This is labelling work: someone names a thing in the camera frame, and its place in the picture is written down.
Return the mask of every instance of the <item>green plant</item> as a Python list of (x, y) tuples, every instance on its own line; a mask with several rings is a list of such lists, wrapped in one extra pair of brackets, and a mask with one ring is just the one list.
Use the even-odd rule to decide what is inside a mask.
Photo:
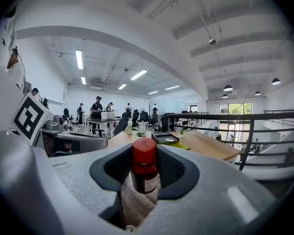
[(141, 132), (138, 132), (138, 133), (136, 133), (136, 136), (141, 138), (143, 136), (143, 134)]

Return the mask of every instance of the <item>metal railing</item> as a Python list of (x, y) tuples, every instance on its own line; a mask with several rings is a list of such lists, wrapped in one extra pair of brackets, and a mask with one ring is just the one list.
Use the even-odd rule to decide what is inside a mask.
[[(182, 113), (182, 114), (208, 115), (209, 112), (194, 112), (194, 113)], [(190, 129), (193, 130), (192, 127), (202, 126), (207, 121), (208, 121), (207, 119), (186, 118), (186, 120), (180, 120), (179, 119), (179, 121), (177, 121), (177, 122), (174, 121), (174, 125), (178, 125), (184, 131), (189, 131)]]
[[(275, 130), (254, 130), (254, 124), (256, 120), (272, 120), (272, 119), (294, 119), (294, 110), (290, 110), (287, 112), (282, 113), (265, 113), (265, 114), (253, 114), (253, 115), (209, 115), (209, 114), (199, 114), (199, 113), (182, 113), (182, 114), (166, 114), (165, 115), (168, 118), (168, 122), (170, 122), (170, 118), (174, 119), (177, 118), (186, 118), (186, 119), (200, 119), (200, 120), (243, 120), (243, 121), (249, 121), (250, 128), (249, 130), (226, 130), (226, 129), (212, 129), (212, 128), (203, 128), (203, 127), (193, 127), (188, 126), (188, 129), (195, 129), (195, 130), (206, 130), (206, 131), (222, 131), (222, 132), (248, 132), (248, 139), (247, 142), (241, 142), (241, 141), (221, 141), (223, 143), (232, 143), (232, 144), (246, 144), (246, 148), (244, 153), (241, 153), (241, 162), (235, 163), (236, 165), (239, 165), (239, 170), (242, 170), (245, 165), (248, 166), (286, 166), (286, 165), (294, 165), (293, 162), (284, 161), (283, 163), (274, 163), (274, 164), (252, 164), (252, 163), (246, 163), (248, 156), (280, 156), (280, 155), (287, 155), (288, 153), (271, 153), (271, 154), (255, 154), (250, 153), (250, 148), (252, 144), (255, 145), (261, 145), (261, 144), (285, 144), (285, 143), (294, 143), (294, 140), (291, 141), (274, 141), (274, 142), (253, 142), (253, 134), (254, 133), (268, 133), (268, 132), (284, 132), (284, 131), (294, 131), (294, 128), (287, 128), (287, 129), (275, 129)], [(181, 125), (172, 125), (173, 128), (175, 127), (182, 127)]]
[[(294, 112), (294, 110), (265, 110), (264, 114), (273, 114), (273, 113), (286, 113), (286, 112)], [(266, 121), (271, 121), (275, 123), (280, 123), (282, 125), (290, 125), (294, 126), (294, 117), (288, 119), (265, 119)]]

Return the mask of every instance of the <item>plastic water bottle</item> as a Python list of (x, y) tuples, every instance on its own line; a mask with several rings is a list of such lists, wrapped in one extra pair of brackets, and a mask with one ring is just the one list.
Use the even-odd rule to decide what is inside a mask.
[(143, 134), (143, 137), (146, 137), (146, 125), (144, 121), (142, 121), (139, 126), (139, 132)]
[(129, 135), (132, 135), (133, 134), (133, 122), (130, 119), (127, 122), (127, 133)]

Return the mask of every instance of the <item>wooden table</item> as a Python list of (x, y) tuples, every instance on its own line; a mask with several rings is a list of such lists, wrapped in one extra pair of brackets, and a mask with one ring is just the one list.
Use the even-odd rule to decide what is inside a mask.
[[(135, 140), (139, 139), (136, 133), (138, 133), (138, 131), (133, 131), (133, 135), (128, 135), (127, 131), (122, 131), (108, 141), (108, 147), (133, 143)], [(178, 132), (171, 132), (171, 134), (178, 137)], [(150, 131), (146, 132), (146, 137), (151, 138)], [(240, 150), (197, 131), (184, 132), (184, 138), (180, 139), (180, 142), (189, 147), (193, 152), (219, 160), (231, 161), (240, 154)]]

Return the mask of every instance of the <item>white box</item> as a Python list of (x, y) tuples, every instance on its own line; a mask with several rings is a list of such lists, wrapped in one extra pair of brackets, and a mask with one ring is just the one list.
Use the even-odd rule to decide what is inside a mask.
[(106, 119), (114, 119), (115, 113), (114, 112), (101, 112), (101, 119), (106, 120)]

